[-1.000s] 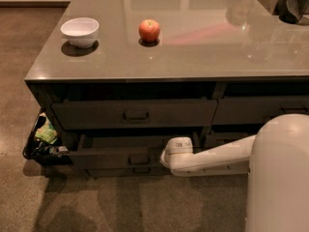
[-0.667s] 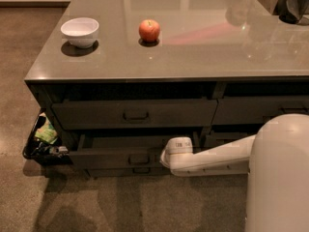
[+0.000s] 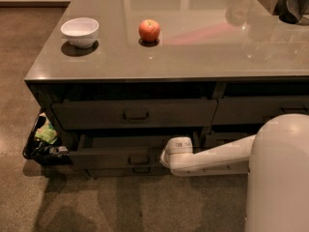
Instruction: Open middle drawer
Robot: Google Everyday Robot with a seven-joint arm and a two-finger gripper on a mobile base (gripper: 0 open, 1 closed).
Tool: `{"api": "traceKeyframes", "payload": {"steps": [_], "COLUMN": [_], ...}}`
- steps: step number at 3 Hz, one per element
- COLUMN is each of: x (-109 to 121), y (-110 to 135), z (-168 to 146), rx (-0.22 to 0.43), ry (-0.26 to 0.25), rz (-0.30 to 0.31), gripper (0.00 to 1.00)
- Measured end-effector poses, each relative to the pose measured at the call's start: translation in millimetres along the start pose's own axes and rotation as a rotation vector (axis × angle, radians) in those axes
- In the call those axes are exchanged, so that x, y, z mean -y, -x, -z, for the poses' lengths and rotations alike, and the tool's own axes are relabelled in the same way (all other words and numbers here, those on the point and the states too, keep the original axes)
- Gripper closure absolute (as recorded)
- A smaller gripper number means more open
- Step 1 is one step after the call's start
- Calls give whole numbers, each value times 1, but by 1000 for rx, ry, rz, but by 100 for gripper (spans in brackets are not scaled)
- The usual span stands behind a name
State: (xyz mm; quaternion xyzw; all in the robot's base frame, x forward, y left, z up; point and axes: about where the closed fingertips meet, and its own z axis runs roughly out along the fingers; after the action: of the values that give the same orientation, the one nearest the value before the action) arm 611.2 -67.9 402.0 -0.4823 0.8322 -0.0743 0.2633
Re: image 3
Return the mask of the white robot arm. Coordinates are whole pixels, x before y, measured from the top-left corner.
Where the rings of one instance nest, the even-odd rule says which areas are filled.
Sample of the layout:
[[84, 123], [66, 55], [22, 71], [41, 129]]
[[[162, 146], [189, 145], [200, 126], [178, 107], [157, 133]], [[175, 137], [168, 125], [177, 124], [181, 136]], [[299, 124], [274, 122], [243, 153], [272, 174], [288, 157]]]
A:
[[309, 116], [284, 114], [256, 134], [203, 152], [170, 139], [160, 162], [176, 176], [248, 177], [245, 232], [309, 232]]

